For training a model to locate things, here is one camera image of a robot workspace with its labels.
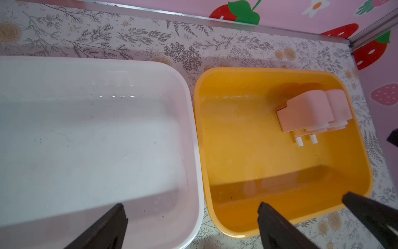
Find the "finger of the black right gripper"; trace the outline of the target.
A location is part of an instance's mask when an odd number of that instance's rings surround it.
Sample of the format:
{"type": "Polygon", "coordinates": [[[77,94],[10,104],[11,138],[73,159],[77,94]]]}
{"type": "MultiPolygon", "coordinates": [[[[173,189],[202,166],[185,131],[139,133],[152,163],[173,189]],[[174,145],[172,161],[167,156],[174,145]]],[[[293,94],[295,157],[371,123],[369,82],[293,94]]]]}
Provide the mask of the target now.
{"type": "Polygon", "coordinates": [[[387,137],[387,141],[394,146],[398,146],[398,129],[395,129],[390,133],[387,137]]]}
{"type": "Polygon", "coordinates": [[[398,211],[372,199],[348,192],[342,203],[386,249],[398,247],[398,211]]]}

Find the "yellow plastic storage box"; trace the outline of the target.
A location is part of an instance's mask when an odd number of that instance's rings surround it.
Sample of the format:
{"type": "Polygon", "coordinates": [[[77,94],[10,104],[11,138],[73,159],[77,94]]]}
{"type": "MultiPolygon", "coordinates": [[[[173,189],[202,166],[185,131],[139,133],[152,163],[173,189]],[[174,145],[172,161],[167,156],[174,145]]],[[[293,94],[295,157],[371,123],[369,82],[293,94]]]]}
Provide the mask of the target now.
{"type": "Polygon", "coordinates": [[[369,197],[373,173],[356,118],[298,146],[277,111],[309,90],[345,90],[333,73],[218,67],[194,88],[194,113],[207,209],[232,238],[259,234],[258,208],[270,204],[292,224],[344,207],[353,192],[369,197]]]}

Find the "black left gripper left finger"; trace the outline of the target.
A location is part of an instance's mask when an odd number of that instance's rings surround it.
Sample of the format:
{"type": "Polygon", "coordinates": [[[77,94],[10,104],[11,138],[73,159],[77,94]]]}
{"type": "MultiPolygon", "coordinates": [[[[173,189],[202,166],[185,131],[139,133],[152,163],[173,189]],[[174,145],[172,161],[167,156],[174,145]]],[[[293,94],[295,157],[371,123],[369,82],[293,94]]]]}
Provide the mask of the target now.
{"type": "Polygon", "coordinates": [[[118,203],[72,241],[67,249],[120,249],[122,248],[128,218],[124,205],[118,203]]]}

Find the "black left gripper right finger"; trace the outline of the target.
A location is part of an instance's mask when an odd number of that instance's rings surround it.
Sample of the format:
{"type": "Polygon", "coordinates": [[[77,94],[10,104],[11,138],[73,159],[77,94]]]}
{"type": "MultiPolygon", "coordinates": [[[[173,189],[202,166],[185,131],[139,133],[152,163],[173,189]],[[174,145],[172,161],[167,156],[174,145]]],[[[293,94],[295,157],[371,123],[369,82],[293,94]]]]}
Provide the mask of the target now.
{"type": "Polygon", "coordinates": [[[316,249],[317,246],[296,229],[271,205],[262,202],[258,208],[258,225],[265,249],[316,249]]]}

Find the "white plastic storage box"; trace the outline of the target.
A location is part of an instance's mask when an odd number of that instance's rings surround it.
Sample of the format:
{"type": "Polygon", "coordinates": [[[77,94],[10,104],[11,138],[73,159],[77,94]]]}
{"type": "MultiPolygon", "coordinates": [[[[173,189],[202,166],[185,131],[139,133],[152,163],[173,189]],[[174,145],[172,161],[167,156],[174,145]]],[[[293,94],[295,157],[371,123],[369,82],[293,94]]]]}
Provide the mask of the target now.
{"type": "Polygon", "coordinates": [[[125,249],[183,249],[202,188],[190,92],[171,66],[1,57],[1,248],[62,249],[121,203],[125,249]]]}

